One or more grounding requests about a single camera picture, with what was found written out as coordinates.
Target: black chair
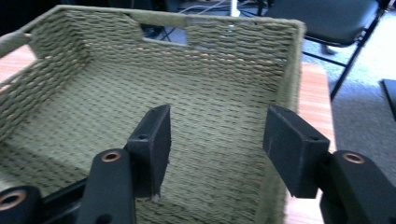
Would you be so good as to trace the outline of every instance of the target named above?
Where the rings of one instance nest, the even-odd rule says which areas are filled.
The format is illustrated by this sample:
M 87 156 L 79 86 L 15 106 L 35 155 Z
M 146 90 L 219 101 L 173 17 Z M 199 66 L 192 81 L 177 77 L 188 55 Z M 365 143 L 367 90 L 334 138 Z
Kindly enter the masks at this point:
M 260 16 L 264 0 L 258 2 Z M 324 46 L 344 48 L 356 43 L 356 49 L 347 63 L 304 52 L 310 57 L 345 67 L 332 90 L 333 99 L 389 2 L 390 0 L 267 0 L 269 7 L 264 16 L 302 21 L 307 27 L 305 39 Z

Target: woven basket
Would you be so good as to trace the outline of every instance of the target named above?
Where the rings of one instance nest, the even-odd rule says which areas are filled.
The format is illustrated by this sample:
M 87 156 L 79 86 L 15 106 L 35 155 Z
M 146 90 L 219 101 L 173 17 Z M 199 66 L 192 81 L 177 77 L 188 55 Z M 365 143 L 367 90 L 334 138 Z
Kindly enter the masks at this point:
M 184 29 L 188 43 L 147 39 L 140 24 Z M 138 222 L 281 222 L 262 137 L 269 104 L 296 109 L 303 35 L 297 21 L 56 7 L 0 41 L 0 57 L 25 44 L 37 57 L 0 84 L 0 189 L 80 180 L 170 104 L 163 196 L 138 200 Z

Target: wooden table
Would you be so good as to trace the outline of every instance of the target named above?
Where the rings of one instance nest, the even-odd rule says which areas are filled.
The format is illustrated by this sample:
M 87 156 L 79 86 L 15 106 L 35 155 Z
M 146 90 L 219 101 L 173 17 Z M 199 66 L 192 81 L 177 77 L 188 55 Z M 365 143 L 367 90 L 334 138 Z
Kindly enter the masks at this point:
M 21 47 L 8 54 L 0 60 L 0 82 L 17 73 L 34 59 L 35 56 L 28 47 Z M 335 151 L 326 73 L 317 65 L 303 63 L 298 112 L 303 119 L 331 140 L 330 151 Z M 288 196 L 285 223 L 323 223 L 318 199 L 319 197 L 316 200 L 302 200 Z
M 330 141 L 330 152 L 335 151 L 332 108 L 326 72 L 312 63 L 303 63 L 298 114 L 324 134 Z M 296 199 L 287 193 L 285 223 L 323 223 L 319 200 Z

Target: green woven basket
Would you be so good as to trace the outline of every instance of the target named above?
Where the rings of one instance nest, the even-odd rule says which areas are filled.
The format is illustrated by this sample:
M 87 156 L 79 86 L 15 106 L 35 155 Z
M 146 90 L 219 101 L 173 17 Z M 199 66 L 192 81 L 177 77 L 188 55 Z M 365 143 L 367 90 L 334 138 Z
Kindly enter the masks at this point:
M 147 39 L 140 24 L 184 29 L 188 43 Z M 269 104 L 296 109 L 303 36 L 297 21 L 56 7 L 0 41 L 0 57 L 25 44 L 37 57 L 0 84 L 0 190 L 80 180 L 170 104 L 163 196 L 138 200 L 138 222 L 281 222 L 262 137 Z

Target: screw hole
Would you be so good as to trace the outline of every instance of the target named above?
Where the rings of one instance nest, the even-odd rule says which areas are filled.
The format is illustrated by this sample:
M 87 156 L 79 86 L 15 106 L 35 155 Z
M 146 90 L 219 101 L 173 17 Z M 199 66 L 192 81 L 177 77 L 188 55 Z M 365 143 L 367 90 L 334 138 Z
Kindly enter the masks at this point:
M 343 155 L 344 159 L 353 163 L 357 164 L 363 164 L 365 163 L 364 158 L 362 158 L 359 155 L 353 154 L 353 153 L 345 153 Z
M 121 154 L 117 151 L 107 152 L 103 157 L 102 161 L 111 162 L 116 161 L 121 157 Z
M 96 224 L 108 224 L 108 223 L 111 223 L 112 219 L 113 219 L 113 217 L 111 215 L 104 214 L 104 215 L 99 216 L 96 219 Z
M 0 211 L 8 210 L 26 198 L 26 192 L 24 190 L 15 190 L 4 195 L 0 198 Z

